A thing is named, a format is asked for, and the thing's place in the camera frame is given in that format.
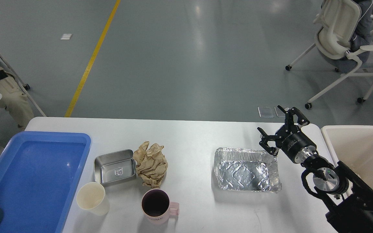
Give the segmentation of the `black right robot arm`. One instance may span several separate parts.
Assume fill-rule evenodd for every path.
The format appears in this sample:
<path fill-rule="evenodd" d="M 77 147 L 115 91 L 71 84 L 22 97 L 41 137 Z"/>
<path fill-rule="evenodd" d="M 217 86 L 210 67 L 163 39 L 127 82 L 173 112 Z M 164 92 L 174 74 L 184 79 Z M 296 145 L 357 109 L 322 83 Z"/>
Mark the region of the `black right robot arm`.
<path fill-rule="evenodd" d="M 344 162 L 335 166 L 318 153 L 301 130 L 310 121 L 298 108 L 277 107 L 285 115 L 284 124 L 273 135 L 258 128 L 260 146 L 273 156 L 281 150 L 304 168 L 304 189 L 323 201 L 326 220 L 338 233 L 373 233 L 373 189 Z"/>

